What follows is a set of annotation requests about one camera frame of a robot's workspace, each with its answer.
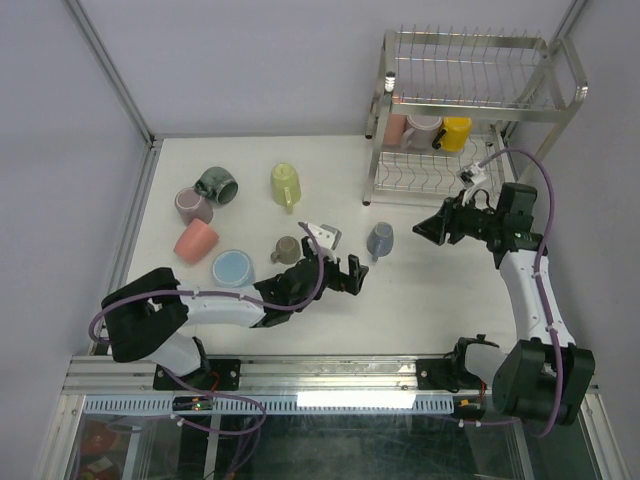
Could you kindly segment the slate blue small mug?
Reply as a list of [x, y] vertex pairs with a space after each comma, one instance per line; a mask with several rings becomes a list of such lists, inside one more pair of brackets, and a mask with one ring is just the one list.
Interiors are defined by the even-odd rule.
[[370, 231], [366, 248], [372, 261], [377, 262], [380, 258], [388, 256], [394, 246], [394, 230], [387, 222], [378, 222]]

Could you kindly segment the lilac ribbed mug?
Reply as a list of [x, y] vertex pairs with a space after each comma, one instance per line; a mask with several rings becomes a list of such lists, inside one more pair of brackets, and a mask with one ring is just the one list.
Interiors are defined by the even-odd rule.
[[431, 149], [442, 121], [440, 116], [408, 115], [405, 131], [400, 140], [400, 148], [415, 151]]

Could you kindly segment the yellow mug black handle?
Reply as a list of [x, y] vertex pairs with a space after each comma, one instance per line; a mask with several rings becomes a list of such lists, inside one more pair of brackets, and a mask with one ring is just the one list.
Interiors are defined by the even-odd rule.
[[432, 148], [458, 152], [463, 149], [471, 129], [472, 119], [469, 117], [444, 117], [433, 139]]

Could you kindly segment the pink tall tumbler cup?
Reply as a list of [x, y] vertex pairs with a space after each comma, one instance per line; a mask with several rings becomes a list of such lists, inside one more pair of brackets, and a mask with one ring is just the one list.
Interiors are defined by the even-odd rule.
[[402, 114], [390, 114], [383, 136], [385, 147], [399, 147], [405, 132], [406, 116]]

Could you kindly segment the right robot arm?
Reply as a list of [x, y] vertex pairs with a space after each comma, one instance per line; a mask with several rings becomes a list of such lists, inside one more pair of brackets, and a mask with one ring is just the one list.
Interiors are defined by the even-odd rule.
[[591, 351], [577, 346], [553, 296], [542, 235], [531, 230], [535, 188], [502, 186], [495, 207], [477, 207], [462, 194], [416, 224], [436, 245], [466, 237], [483, 242], [510, 297], [517, 340], [509, 351], [483, 334], [461, 337], [430, 372], [434, 384], [455, 391], [486, 385], [495, 409], [525, 422], [570, 425], [595, 371]]

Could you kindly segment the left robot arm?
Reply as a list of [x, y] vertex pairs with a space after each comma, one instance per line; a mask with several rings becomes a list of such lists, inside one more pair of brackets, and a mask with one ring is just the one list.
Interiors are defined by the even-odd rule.
[[209, 377], [202, 342], [180, 330], [195, 325], [273, 328], [321, 299], [325, 290], [360, 293], [369, 268], [355, 255], [340, 260], [311, 253], [269, 279], [238, 289], [198, 290], [160, 267], [102, 300], [111, 355], [118, 363], [149, 360], [169, 369], [188, 388]]

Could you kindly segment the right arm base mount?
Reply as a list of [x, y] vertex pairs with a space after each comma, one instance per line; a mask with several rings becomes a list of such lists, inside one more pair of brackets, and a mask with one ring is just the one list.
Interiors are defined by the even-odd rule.
[[426, 390], [445, 390], [457, 393], [460, 390], [486, 387], [486, 374], [478, 376], [466, 367], [467, 352], [470, 346], [499, 348], [499, 345], [486, 340], [484, 334], [475, 337], [460, 337], [453, 349], [438, 358], [419, 358], [415, 362], [417, 388]]

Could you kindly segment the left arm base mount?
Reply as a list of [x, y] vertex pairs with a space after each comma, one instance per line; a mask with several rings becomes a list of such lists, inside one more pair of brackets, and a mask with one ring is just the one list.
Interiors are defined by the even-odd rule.
[[207, 357], [207, 366], [180, 377], [188, 387], [174, 380], [161, 366], [156, 367], [153, 389], [156, 391], [173, 391], [196, 389], [216, 392], [234, 392], [239, 388], [242, 362], [239, 358]]

